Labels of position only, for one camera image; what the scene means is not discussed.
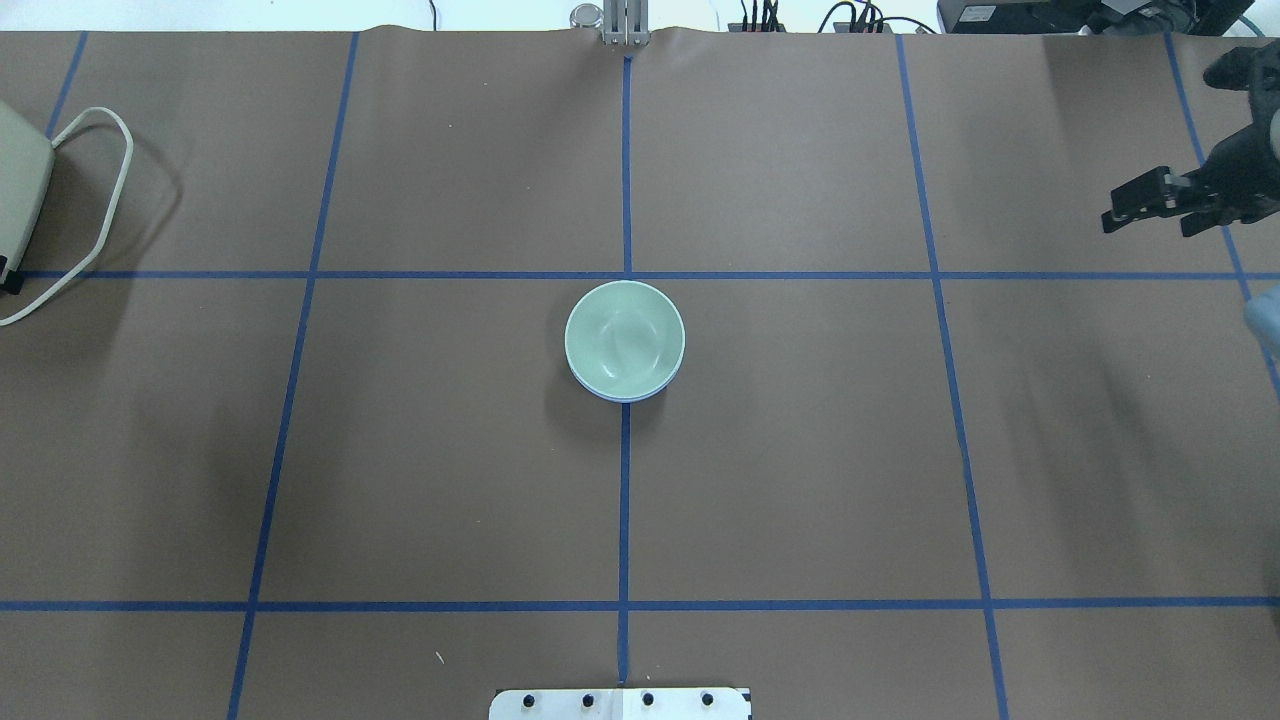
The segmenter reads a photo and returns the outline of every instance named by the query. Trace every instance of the metal bracket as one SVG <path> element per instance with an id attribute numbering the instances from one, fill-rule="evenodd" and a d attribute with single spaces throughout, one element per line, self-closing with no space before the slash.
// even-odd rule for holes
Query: metal bracket
<path id="1" fill-rule="evenodd" d="M 746 688 L 503 691 L 489 720 L 751 720 Z"/>
<path id="2" fill-rule="evenodd" d="M 649 45 L 649 0 L 604 0 L 605 45 Z"/>

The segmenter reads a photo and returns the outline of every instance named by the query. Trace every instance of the white device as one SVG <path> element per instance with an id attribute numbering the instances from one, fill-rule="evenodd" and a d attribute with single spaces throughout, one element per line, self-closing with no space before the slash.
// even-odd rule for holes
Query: white device
<path id="1" fill-rule="evenodd" d="M 102 252 L 102 246 L 106 245 L 106 234 L 111 232 L 115 208 L 120 204 L 120 191 L 124 190 L 124 178 L 129 174 L 129 163 L 133 161 L 133 135 L 129 133 L 129 127 L 124 124 L 124 120 L 113 110 L 90 108 L 76 115 L 76 119 L 63 128 L 58 137 L 49 141 L 13 108 L 0 102 L 0 291 L 14 295 L 22 288 L 22 274 L 18 272 L 18 264 L 22 263 L 22 256 L 27 252 L 31 231 L 36 224 L 40 205 L 44 202 L 45 191 L 49 187 L 49 174 L 54 167 L 54 150 L 65 142 L 84 122 L 84 118 L 92 113 L 110 117 L 119 126 L 120 133 L 124 135 L 124 159 L 120 161 L 120 173 L 115 178 L 111 199 L 106 204 L 106 217 L 102 219 L 102 229 L 97 233 L 97 242 L 93 243 L 93 249 L 83 260 L 58 278 L 58 282 L 42 292 L 40 297 L 13 315 L 0 318 L 0 325 L 10 325 L 32 314 L 97 259 L 99 254 Z"/>
<path id="2" fill-rule="evenodd" d="M 18 295 L 18 264 L 27 252 L 54 169 L 54 145 L 0 102 L 0 292 Z"/>
<path id="3" fill-rule="evenodd" d="M 611 688 L 503 691 L 489 720 L 751 720 L 751 691 Z"/>

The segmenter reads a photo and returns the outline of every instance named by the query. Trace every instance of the bowl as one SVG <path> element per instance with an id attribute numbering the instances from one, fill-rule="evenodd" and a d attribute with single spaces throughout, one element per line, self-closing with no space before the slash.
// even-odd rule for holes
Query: bowl
<path id="1" fill-rule="evenodd" d="M 639 402 L 680 370 L 685 322 L 671 299 L 650 284 L 604 283 L 568 314 L 564 356 L 586 389 L 613 402 Z"/>

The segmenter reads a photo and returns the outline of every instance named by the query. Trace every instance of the white cable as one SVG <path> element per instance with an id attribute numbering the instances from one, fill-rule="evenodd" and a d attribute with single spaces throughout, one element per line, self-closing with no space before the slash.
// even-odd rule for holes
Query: white cable
<path id="1" fill-rule="evenodd" d="M 97 260 L 97 255 L 102 251 L 102 246 L 106 245 L 106 233 L 111 232 L 111 220 L 115 219 L 115 206 L 120 204 L 120 191 L 124 190 L 124 177 L 129 174 L 129 163 L 133 161 L 133 135 L 129 133 L 129 126 L 124 124 L 124 120 L 122 120 L 120 115 L 116 115 L 115 111 L 106 108 L 88 108 L 79 115 L 76 115 L 76 119 L 72 120 L 70 124 L 63 129 L 63 132 L 58 133 L 58 137 L 54 138 L 54 147 L 56 149 L 73 132 L 76 132 L 76 129 L 81 126 L 81 122 L 90 113 L 104 113 L 110 115 L 111 119 L 115 120 L 115 124 L 120 126 L 120 132 L 124 133 L 124 160 L 120 161 L 120 174 L 115 178 L 115 188 L 111 190 L 111 200 L 106 204 L 106 217 L 102 218 L 102 229 L 97 233 L 97 242 L 93 243 L 93 249 L 88 251 L 88 255 L 86 255 L 83 260 L 77 263 L 70 270 L 67 270 L 65 275 L 58 278 L 58 282 L 50 286 L 44 295 L 33 300 L 31 305 L 27 305 L 8 318 L 0 319 L 0 327 L 12 325 L 13 323 L 17 323 L 27 315 L 35 313 L 37 307 L 47 302 L 49 299 L 56 295 L 58 291 L 67 286 L 67 283 L 72 282 L 76 275 L 81 274 L 84 268 L 88 268 L 93 260 Z"/>

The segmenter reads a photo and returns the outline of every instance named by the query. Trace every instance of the blue tape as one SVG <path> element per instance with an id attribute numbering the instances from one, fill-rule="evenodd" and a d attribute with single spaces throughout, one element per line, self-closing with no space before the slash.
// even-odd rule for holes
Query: blue tape
<path id="1" fill-rule="evenodd" d="M 58 129 L 58 120 L 63 117 L 63 105 L 67 104 L 67 96 L 72 92 L 72 81 L 76 79 L 76 70 L 79 69 L 79 60 L 84 55 L 84 45 L 88 44 L 88 32 L 81 32 L 79 40 L 76 42 L 76 53 L 72 54 L 72 63 L 67 67 L 67 77 L 63 78 L 63 87 L 58 91 L 58 100 L 54 102 L 54 111 L 49 115 L 49 124 L 45 126 L 45 137 L 52 138 L 54 131 Z"/>
<path id="2" fill-rule="evenodd" d="M 247 602 L 187 600 L 9 600 L 0 612 L 244 612 Z"/>
<path id="3" fill-rule="evenodd" d="M 982 610 L 980 600 L 636 600 L 634 612 L 840 612 Z"/>
<path id="4" fill-rule="evenodd" d="M 951 351 L 951 328 L 947 323 L 946 299 L 942 295 L 942 278 L 938 273 L 938 252 L 933 240 L 933 218 L 929 213 L 929 193 L 924 182 L 924 161 L 920 158 L 920 141 L 915 124 L 915 108 L 911 102 L 911 78 L 906 65 L 906 50 L 902 36 L 893 36 L 897 46 L 897 68 L 902 82 L 902 104 L 906 108 L 906 129 L 911 141 L 911 161 L 915 165 L 915 190 L 920 204 L 920 219 L 924 227 L 924 245 L 929 255 L 929 270 L 933 273 L 933 304 L 938 314 L 938 334 L 942 338 L 942 357 L 947 370 L 947 388 L 951 393 L 951 418 L 955 421 L 956 442 L 960 446 L 960 460 L 964 466 L 965 496 L 969 505 L 969 533 L 973 539 L 973 555 L 978 566 L 978 587 L 984 603 L 983 618 L 987 625 L 987 647 L 991 655 L 991 676 L 996 691 L 996 708 L 1001 720 L 1009 720 L 1009 698 L 1005 692 L 1005 670 L 1000 655 L 1000 637 L 996 633 L 996 614 L 991 607 L 991 579 L 987 574 L 987 553 L 982 539 L 982 520 L 978 515 L 978 492 L 973 483 L 973 464 L 969 460 L 969 439 L 964 424 L 964 407 L 960 402 L 960 384 L 956 380 L 955 355 Z"/>
<path id="5" fill-rule="evenodd" d="M 631 55 L 622 58 L 622 272 L 631 272 Z"/>
<path id="6" fill-rule="evenodd" d="M 613 600 L 543 601 L 260 601 L 255 614 L 617 612 Z M 0 612 L 244 612 L 248 602 L 8 600 Z M 879 612 L 1075 610 L 1108 607 L 1280 607 L 1280 596 L 1009 597 L 932 600 L 632 600 L 631 612 Z"/>
<path id="7" fill-rule="evenodd" d="M 622 405 L 618 483 L 618 685 L 627 682 L 631 602 L 631 405 Z"/>
<path id="8" fill-rule="evenodd" d="M 1178 101 L 1183 106 L 1183 120 L 1187 131 L 1192 136 L 1192 150 L 1196 151 L 1196 161 L 1204 164 L 1204 150 L 1199 143 L 1199 133 L 1196 132 L 1196 120 L 1192 118 L 1192 105 L 1187 101 L 1187 87 L 1183 85 L 1183 70 L 1178 64 L 1178 51 L 1174 50 L 1174 36 L 1165 33 L 1165 54 L 1169 55 L 1169 68 L 1174 72 L 1174 87 L 1178 90 Z"/>
<path id="9" fill-rule="evenodd" d="M 333 178 L 338 169 L 338 152 L 342 149 L 342 128 L 347 119 L 347 101 L 351 96 L 351 78 L 356 68 L 356 50 L 360 47 L 360 33 L 351 33 L 351 46 L 347 50 L 347 69 L 342 81 L 342 96 L 338 100 L 338 118 L 333 128 L 333 143 L 329 146 L 329 167 L 325 170 L 324 192 L 320 196 L 320 215 L 316 219 L 315 240 L 311 246 L 311 269 L 307 287 L 302 293 L 302 310 L 298 314 L 298 331 L 293 342 L 293 359 L 289 363 L 289 379 L 284 391 L 284 407 L 280 411 L 280 428 L 275 438 L 275 454 L 271 459 L 271 479 L 266 487 L 266 502 L 262 506 L 262 523 L 259 527 L 257 550 L 253 553 L 253 575 L 250 580 L 248 609 L 244 611 L 244 625 L 241 629 L 241 644 L 236 656 L 236 675 L 232 679 L 232 694 L 227 705 L 227 719 L 236 720 L 239 715 L 241 693 L 244 689 L 244 671 L 248 667 L 250 644 L 253 639 L 253 620 L 257 601 L 262 589 L 262 570 L 266 565 L 266 547 L 271 537 L 271 520 L 275 516 L 275 500 L 280 487 L 280 471 L 284 465 L 284 448 L 289 438 L 289 423 L 293 418 L 293 400 L 298 388 L 298 372 L 302 366 L 302 350 L 307 340 L 307 320 L 311 315 L 311 301 L 315 296 L 316 270 L 320 266 L 320 252 L 324 245 L 325 223 L 329 215 L 329 199 L 333 193 Z"/>
<path id="10" fill-rule="evenodd" d="M 259 612 L 614 612 L 612 600 L 479 601 L 479 602 L 297 602 L 262 601 Z"/>
<path id="11" fill-rule="evenodd" d="M 1107 607 L 1280 607 L 1280 597 L 1202 596 L 1202 597 L 1044 597 L 997 598 L 996 610 L 1074 610 Z"/>
<path id="12" fill-rule="evenodd" d="M 56 279 L 67 270 L 27 270 Z M 1042 270 L 86 270 L 87 279 L 474 279 L 474 281 L 1235 281 L 1236 273 L 1042 272 Z M 1245 273 L 1247 279 L 1280 281 L 1280 273 Z"/>

